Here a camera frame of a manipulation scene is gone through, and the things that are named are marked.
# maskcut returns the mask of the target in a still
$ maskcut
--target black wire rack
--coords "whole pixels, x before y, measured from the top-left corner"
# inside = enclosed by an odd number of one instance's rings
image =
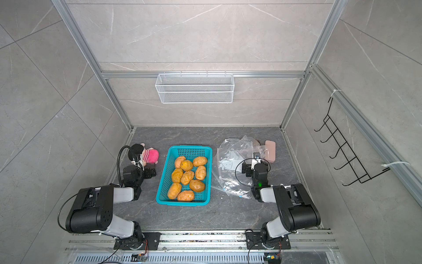
[[[378,173],[377,175],[375,175],[375,176],[370,176],[369,175],[369,173],[366,171],[366,169],[365,169],[365,167],[363,166],[363,164],[362,164],[362,162],[360,162],[360,160],[359,160],[359,158],[357,157],[357,155],[355,154],[355,152],[354,152],[354,150],[352,149],[352,147],[349,145],[349,143],[348,143],[348,141],[346,140],[346,138],[343,136],[343,134],[342,134],[342,132],[339,130],[339,128],[337,127],[337,125],[334,123],[334,121],[333,121],[333,119],[330,117],[330,109],[331,109],[331,105],[332,105],[332,103],[333,103],[333,98],[331,98],[330,97],[330,99],[328,100],[328,103],[330,104],[330,106],[328,107],[328,111],[327,111],[327,115],[324,117],[324,119],[323,119],[323,121],[324,121],[324,124],[318,129],[318,130],[315,130],[314,129],[314,131],[315,132],[318,132],[318,131],[320,131],[323,127],[326,127],[327,129],[328,129],[328,131],[330,132],[330,136],[328,137],[328,139],[327,140],[325,140],[325,141],[322,141],[322,140],[320,140],[320,142],[321,143],[325,143],[325,142],[327,142],[330,138],[334,138],[334,140],[335,140],[335,142],[337,143],[337,145],[338,145],[338,149],[337,149],[337,152],[336,152],[336,154],[334,155],[334,157],[331,157],[331,156],[329,156],[331,159],[334,159],[335,157],[337,157],[337,155],[338,155],[338,153],[341,151],[342,153],[343,153],[343,155],[344,155],[344,157],[346,158],[346,164],[344,164],[343,166],[341,166],[340,168],[334,168],[335,170],[340,170],[340,169],[342,169],[342,168],[344,168],[347,164],[349,164],[349,166],[350,166],[350,168],[352,169],[352,171],[353,171],[353,173],[354,173],[354,175],[356,176],[356,180],[354,180],[354,181],[352,181],[351,183],[349,183],[349,184],[343,184],[343,186],[349,186],[349,185],[351,185],[351,184],[353,184],[353,183],[355,183],[355,182],[357,182],[357,181],[359,181],[360,183],[364,183],[364,182],[367,182],[367,181],[369,181],[369,180],[372,180],[373,178],[375,178],[375,177],[377,177],[377,176],[379,176],[379,175],[381,175],[381,174],[383,174],[384,172],[387,172],[387,171],[389,171],[390,170],[390,168],[385,168],[385,169],[383,169],[382,170],[382,172],[380,172],[380,173]],[[331,123],[333,124],[333,126],[335,127],[335,130],[334,131],[332,131],[332,129],[330,129],[330,127],[327,125],[327,122],[328,121],[331,121]],[[334,136],[334,134],[337,132],[337,134],[339,134],[342,138],[343,138],[343,140],[344,140],[344,143],[343,144],[341,144],[340,145],[340,143],[339,143],[339,140],[337,140],[336,138],[335,138],[335,136]],[[352,151],[352,153],[353,153],[353,155],[351,156],[351,157],[347,157],[346,156],[346,154],[344,153],[344,150],[343,150],[343,147],[344,146],[348,146],[349,147],[349,149]],[[358,164],[362,167],[362,169],[363,169],[363,171],[364,171],[364,174],[362,175],[362,176],[358,176],[358,174],[356,173],[356,170],[355,170],[355,168],[352,166],[352,164],[351,164],[351,162],[352,161],[357,161],[358,162]]]

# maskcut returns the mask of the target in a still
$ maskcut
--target teal basket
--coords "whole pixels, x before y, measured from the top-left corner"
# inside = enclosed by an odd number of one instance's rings
[[[208,159],[207,164],[204,166],[207,169],[207,176],[202,181],[205,183],[205,190],[195,194],[195,199],[191,202],[172,200],[167,196],[168,189],[173,184],[171,174],[174,171],[174,161],[179,156],[185,156],[186,159],[193,161],[198,156],[203,156]],[[206,205],[210,202],[211,195],[211,164],[212,164],[212,149],[203,146],[172,146],[168,149],[167,159],[165,160],[164,169],[162,172],[160,185],[158,187],[156,201],[159,204],[178,205],[178,206],[198,206]],[[192,171],[195,172],[197,167],[193,167]],[[190,190],[189,185],[182,184],[182,191]]]

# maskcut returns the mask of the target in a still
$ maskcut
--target metal ventilation slot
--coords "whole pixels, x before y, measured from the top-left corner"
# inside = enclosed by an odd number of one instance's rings
[[[78,253],[73,264],[97,264],[110,256],[109,253]],[[117,261],[122,264],[142,263],[140,261],[131,261],[132,253],[124,253],[122,257],[112,256],[107,261]],[[248,254],[239,253],[149,253],[148,261],[145,264],[189,264],[189,263],[248,263]],[[249,254],[250,264],[264,263],[264,253],[251,252]]]

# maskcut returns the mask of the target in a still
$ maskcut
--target metal frame post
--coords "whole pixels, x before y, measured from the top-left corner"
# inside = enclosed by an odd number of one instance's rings
[[[280,128],[284,130],[292,117],[293,111],[298,104],[299,98],[305,89],[306,84],[309,80],[309,69],[312,64],[317,63],[319,57],[321,57],[322,52],[324,51],[325,46],[327,45],[328,39],[333,33],[334,27],[337,24],[338,20],[340,19],[341,14],[343,13],[344,7],[346,6],[348,0],[336,0],[333,4],[333,8],[331,9],[330,14],[328,15],[327,21],[325,23],[324,28],[322,29],[321,35],[315,45],[314,51],[312,52],[311,58],[308,61],[305,69],[305,76],[299,82],[298,87],[296,88],[295,94],[293,98],[290,100],[289,107],[284,114],[283,120],[281,121]]]
[[[88,43],[85,40],[84,36],[82,35],[81,30],[79,29],[74,17],[72,16],[72,13],[70,12],[70,9],[67,6],[66,2],[64,0],[51,0],[51,1],[53,2],[60,16],[63,18],[63,21],[68,27],[70,34],[72,35],[73,39],[75,40],[76,44],[78,45],[79,49],[81,50],[82,54],[84,55],[85,59],[90,65],[92,71],[94,72],[101,86],[104,88],[104,91],[106,92],[108,98],[110,98],[111,102],[116,108],[116,111],[121,117],[123,123],[126,125],[129,131],[132,130],[133,125],[131,124],[129,118],[127,117],[126,112],[124,111],[122,105],[120,104],[119,99],[114,94],[113,89],[111,88],[110,84],[107,82],[107,80],[104,77],[102,77],[100,65],[98,64],[98,61],[95,58],[93,52],[89,48]]]

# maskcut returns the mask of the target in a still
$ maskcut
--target white zip tie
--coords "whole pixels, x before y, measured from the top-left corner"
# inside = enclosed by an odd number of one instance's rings
[[[330,95],[330,97],[333,97],[333,94],[334,94],[335,92],[337,92],[337,91],[341,91],[341,90],[336,90],[336,89],[334,89],[334,90],[333,90],[333,93]]]
[[[405,162],[405,161],[395,161],[395,162],[388,163],[388,164],[381,164],[381,166],[383,166],[383,167],[388,167],[388,166],[390,166],[390,165],[393,165],[393,164],[399,164],[399,163],[401,163],[401,164],[407,164],[407,165],[410,165],[410,163],[409,163],[409,162]]]

